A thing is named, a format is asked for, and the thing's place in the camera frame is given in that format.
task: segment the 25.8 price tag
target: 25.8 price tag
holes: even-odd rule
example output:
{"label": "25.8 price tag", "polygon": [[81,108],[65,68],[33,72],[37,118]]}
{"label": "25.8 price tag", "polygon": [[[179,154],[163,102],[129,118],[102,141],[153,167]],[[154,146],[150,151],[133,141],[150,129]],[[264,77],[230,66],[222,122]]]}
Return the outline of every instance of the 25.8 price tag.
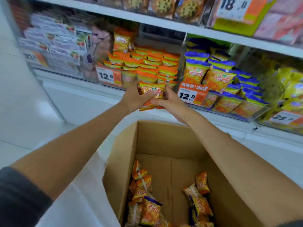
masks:
{"label": "25.8 price tag", "polygon": [[111,70],[109,69],[104,69],[104,68],[96,68],[97,73],[98,73],[98,78],[100,81],[108,82],[111,84],[114,84],[114,74]]}
{"label": "25.8 price tag", "polygon": [[187,102],[187,103],[193,103],[197,94],[198,94],[198,92],[188,90],[188,89],[185,89],[185,88],[180,88],[179,91],[178,91],[178,96],[180,97],[180,99],[184,102]]}
{"label": "25.8 price tag", "polygon": [[219,18],[243,21],[252,0],[221,0],[216,16]]}
{"label": "25.8 price tag", "polygon": [[288,125],[291,122],[294,122],[295,120],[303,117],[302,115],[295,114],[289,111],[281,111],[275,116],[271,117],[269,121],[275,122],[275,123],[280,123],[284,125]]}

